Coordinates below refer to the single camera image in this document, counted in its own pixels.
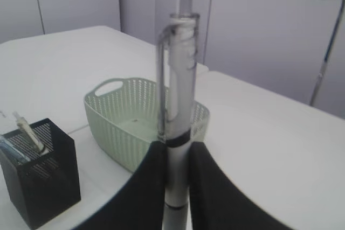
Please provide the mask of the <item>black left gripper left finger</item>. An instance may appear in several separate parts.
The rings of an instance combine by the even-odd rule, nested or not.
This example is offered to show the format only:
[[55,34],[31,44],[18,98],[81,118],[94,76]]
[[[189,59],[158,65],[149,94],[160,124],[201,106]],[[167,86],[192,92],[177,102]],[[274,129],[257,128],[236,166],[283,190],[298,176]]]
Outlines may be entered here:
[[75,229],[162,229],[166,181],[167,147],[155,141],[117,194]]

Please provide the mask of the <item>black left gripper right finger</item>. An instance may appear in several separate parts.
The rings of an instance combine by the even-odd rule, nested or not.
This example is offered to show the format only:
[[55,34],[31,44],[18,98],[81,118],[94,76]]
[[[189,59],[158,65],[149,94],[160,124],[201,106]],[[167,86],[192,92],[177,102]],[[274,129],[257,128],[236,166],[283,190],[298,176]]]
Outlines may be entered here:
[[189,196],[193,229],[290,229],[242,193],[203,142],[189,149]]

